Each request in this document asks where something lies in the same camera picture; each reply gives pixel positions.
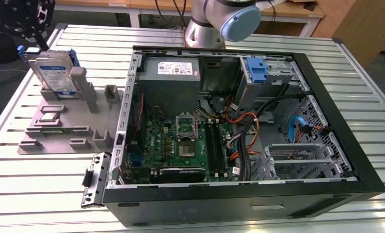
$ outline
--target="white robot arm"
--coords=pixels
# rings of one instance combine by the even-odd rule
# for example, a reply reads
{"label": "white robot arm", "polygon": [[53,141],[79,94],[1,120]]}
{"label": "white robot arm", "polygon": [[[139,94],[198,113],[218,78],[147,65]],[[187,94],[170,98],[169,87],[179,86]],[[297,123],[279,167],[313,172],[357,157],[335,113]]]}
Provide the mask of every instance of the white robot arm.
{"label": "white robot arm", "polygon": [[223,40],[243,40],[255,31],[259,21],[255,0],[195,0],[185,32],[186,45],[222,48]]}

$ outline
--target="hard drive label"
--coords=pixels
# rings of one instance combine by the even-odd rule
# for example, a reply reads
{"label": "hard drive label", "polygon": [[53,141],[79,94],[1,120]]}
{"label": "hard drive label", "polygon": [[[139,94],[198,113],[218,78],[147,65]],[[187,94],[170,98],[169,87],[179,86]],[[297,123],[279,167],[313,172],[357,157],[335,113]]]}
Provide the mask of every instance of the hard drive label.
{"label": "hard drive label", "polygon": [[62,97],[71,96],[77,90],[71,80],[66,77],[66,68],[63,66],[40,66],[44,80],[50,89]]}

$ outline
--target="slatted table surface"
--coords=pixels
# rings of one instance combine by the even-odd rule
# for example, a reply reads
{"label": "slatted table surface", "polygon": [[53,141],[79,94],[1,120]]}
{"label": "slatted table surface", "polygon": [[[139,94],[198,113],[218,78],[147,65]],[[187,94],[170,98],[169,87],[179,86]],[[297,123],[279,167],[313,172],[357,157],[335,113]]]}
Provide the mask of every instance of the slatted table surface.
{"label": "slatted table surface", "polygon": [[[65,30],[54,31],[49,44],[53,50],[75,50],[95,88],[115,84],[123,89],[131,46],[179,47],[182,33],[67,25]],[[330,39],[253,35],[226,47],[307,55],[385,182],[385,96],[343,45]],[[81,180],[91,154],[17,154],[17,143],[41,101],[40,88],[28,72],[0,117],[0,232],[385,232],[385,193],[315,218],[126,229],[106,208],[79,208]]]}

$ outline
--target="power supply label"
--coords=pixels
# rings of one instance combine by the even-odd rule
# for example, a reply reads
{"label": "power supply label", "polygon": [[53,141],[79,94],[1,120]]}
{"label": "power supply label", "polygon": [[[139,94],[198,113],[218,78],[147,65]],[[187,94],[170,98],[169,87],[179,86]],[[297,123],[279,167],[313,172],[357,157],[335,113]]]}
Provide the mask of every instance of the power supply label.
{"label": "power supply label", "polygon": [[40,66],[44,80],[50,89],[62,97],[77,93],[71,80],[66,77],[66,68],[62,66]]}
{"label": "power supply label", "polygon": [[190,62],[159,62],[158,74],[193,75]]}

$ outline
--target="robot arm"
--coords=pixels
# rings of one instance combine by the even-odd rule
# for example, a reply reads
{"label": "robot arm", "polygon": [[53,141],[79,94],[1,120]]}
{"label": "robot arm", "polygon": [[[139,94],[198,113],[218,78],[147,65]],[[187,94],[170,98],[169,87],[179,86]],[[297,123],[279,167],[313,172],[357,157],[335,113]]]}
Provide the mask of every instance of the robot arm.
{"label": "robot arm", "polygon": [[54,5],[54,0],[0,0],[0,32],[48,50],[45,27],[50,25]]}
{"label": "robot arm", "polygon": [[195,0],[191,20],[185,32],[189,47],[223,46],[223,39],[243,40],[257,29],[261,12],[255,0]]}

